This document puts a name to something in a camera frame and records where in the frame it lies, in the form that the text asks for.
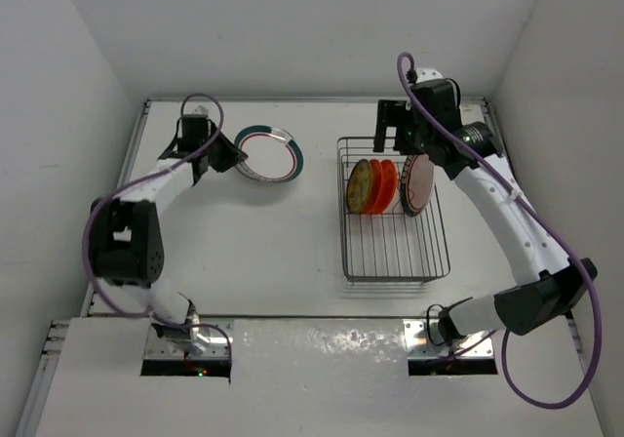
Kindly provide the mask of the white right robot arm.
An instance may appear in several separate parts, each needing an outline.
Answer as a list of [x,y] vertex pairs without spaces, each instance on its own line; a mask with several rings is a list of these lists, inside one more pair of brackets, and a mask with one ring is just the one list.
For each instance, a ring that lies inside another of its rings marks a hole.
[[442,169],[486,222],[515,282],[506,291],[444,307],[435,339],[452,346],[480,331],[524,336],[567,314],[582,297],[595,300],[596,266],[575,255],[532,208],[489,126],[462,122],[456,82],[436,70],[397,70],[407,99],[378,102],[374,151],[394,128],[394,149],[409,163],[422,157]]

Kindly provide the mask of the white plate green red rim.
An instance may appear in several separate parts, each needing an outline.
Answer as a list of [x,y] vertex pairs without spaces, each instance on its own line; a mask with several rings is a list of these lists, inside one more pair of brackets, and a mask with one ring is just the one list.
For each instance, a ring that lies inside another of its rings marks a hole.
[[248,179],[287,183],[303,171],[302,150],[296,139],[283,129],[252,125],[237,134],[234,144],[247,155],[236,170]]

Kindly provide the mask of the orange plate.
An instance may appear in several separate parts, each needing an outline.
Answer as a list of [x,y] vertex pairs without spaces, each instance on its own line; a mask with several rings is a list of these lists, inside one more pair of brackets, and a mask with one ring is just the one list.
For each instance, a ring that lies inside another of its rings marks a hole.
[[382,160],[381,171],[381,187],[371,210],[375,215],[382,214],[388,208],[395,196],[398,185],[397,166],[393,161],[390,159]]
[[372,213],[372,209],[379,197],[380,189],[382,186],[383,171],[381,163],[377,159],[370,159],[370,176],[371,186],[369,196],[363,210],[361,211],[361,213],[364,215]]

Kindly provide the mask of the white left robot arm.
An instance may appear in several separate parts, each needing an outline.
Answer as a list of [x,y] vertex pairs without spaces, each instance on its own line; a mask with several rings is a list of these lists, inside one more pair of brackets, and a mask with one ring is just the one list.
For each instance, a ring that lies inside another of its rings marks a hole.
[[138,317],[179,345],[206,329],[194,303],[164,280],[165,248],[160,217],[208,170],[224,173],[247,159],[207,113],[181,112],[175,134],[144,177],[97,199],[83,236],[83,261],[96,292],[103,284],[130,294]]

